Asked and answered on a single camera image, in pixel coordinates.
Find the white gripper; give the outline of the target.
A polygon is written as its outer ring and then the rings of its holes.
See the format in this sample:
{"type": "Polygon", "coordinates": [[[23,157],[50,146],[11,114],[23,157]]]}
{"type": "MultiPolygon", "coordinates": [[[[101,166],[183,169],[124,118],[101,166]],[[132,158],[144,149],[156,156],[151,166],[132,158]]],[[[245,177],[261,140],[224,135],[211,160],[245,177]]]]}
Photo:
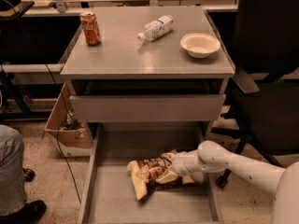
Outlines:
{"type": "Polygon", "coordinates": [[[166,184],[178,179],[178,176],[190,175],[200,171],[200,161],[196,150],[177,153],[171,160],[171,169],[165,170],[155,181],[166,184]]]}

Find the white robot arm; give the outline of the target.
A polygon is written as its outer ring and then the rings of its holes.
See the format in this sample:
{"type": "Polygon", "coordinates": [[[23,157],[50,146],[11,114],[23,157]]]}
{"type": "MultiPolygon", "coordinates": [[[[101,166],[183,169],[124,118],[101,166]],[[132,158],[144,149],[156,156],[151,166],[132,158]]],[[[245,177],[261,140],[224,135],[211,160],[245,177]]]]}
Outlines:
{"type": "Polygon", "coordinates": [[[299,224],[299,162],[281,168],[204,141],[196,150],[171,155],[170,166],[155,181],[164,184],[186,175],[198,181],[203,173],[222,170],[231,171],[274,196],[271,224],[299,224]]]}

